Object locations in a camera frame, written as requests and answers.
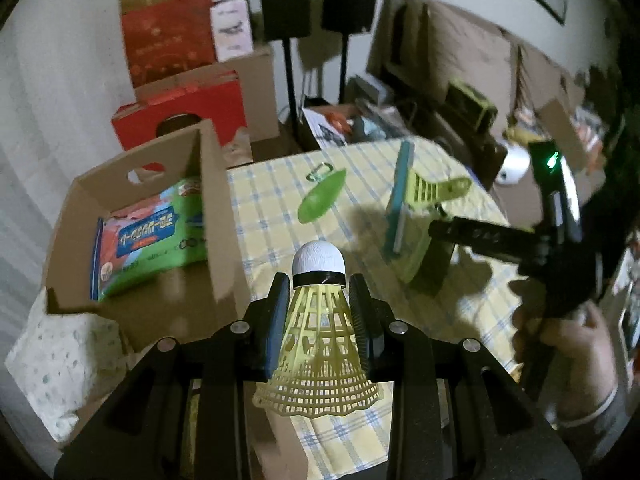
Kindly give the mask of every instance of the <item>black speaker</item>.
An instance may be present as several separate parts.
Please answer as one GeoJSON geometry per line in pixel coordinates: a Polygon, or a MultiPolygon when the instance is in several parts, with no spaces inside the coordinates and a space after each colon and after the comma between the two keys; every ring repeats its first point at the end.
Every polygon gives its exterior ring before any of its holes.
{"type": "Polygon", "coordinates": [[[311,34],[310,0],[262,0],[264,39],[306,38],[311,34]]]}
{"type": "Polygon", "coordinates": [[[371,31],[376,0],[324,0],[322,28],[341,34],[371,31]]]}

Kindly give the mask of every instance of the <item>yellow shuttlecock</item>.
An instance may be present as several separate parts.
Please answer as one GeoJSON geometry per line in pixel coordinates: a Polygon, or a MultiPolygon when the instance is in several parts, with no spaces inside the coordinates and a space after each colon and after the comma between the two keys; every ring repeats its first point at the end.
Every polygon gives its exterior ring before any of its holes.
{"type": "Polygon", "coordinates": [[[309,242],[296,252],[280,362],[269,382],[258,384],[255,406],[315,418],[364,410],[381,398],[360,366],[345,285],[335,246],[309,242]]]}

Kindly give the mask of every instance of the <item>speaker stand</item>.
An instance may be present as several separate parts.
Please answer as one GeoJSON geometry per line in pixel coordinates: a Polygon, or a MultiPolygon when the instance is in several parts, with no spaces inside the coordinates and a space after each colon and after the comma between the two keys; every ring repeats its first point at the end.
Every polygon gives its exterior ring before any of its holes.
{"type": "Polygon", "coordinates": [[[349,51],[349,35],[342,35],[342,58],[340,59],[340,95],[338,104],[344,104],[344,86],[347,79],[347,53],[349,51]]]}
{"type": "Polygon", "coordinates": [[[291,39],[282,40],[284,48],[284,70],[287,74],[287,92],[289,93],[289,117],[293,138],[300,142],[298,137],[298,106],[296,105],[296,89],[293,86],[293,63],[291,62],[291,39]]]}

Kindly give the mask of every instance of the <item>hand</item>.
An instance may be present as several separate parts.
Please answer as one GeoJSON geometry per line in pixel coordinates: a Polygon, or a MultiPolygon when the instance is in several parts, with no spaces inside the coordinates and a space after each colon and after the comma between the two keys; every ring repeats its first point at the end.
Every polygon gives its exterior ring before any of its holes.
{"type": "MultiPolygon", "coordinates": [[[[600,309],[591,301],[585,305],[586,320],[545,319],[538,335],[572,360],[567,391],[558,404],[558,415],[571,421],[591,415],[609,397],[618,382],[616,360],[609,329],[600,309]]],[[[542,308],[522,305],[513,313],[518,329],[513,337],[516,361],[522,362],[526,347],[538,330],[542,308]]]]}

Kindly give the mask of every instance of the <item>tablecloth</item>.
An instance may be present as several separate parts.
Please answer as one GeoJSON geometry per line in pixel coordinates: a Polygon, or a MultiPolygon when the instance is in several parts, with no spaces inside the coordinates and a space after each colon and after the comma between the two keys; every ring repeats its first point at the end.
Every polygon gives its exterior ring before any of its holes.
{"type": "MultiPolygon", "coordinates": [[[[416,138],[414,168],[430,182],[468,176],[467,170],[436,144],[416,138]]],[[[347,274],[361,272],[374,298],[387,301],[398,319],[433,338],[458,342],[479,337],[511,371],[510,317],[520,299],[508,282],[516,267],[457,248],[442,290],[435,298],[401,283],[382,255],[384,216],[394,182],[399,140],[355,144],[253,164],[228,172],[236,231],[253,299],[266,296],[275,272],[291,275],[296,250],[311,240],[336,245],[347,274]],[[302,225],[297,210],[315,185],[306,180],[318,164],[347,169],[344,190],[316,222],[302,225]]],[[[450,215],[507,224],[497,205],[478,185],[463,199],[446,203],[450,215]]],[[[345,417],[292,417],[309,461],[308,478],[328,480],[386,460],[391,425],[392,385],[372,408],[345,417]]]]}

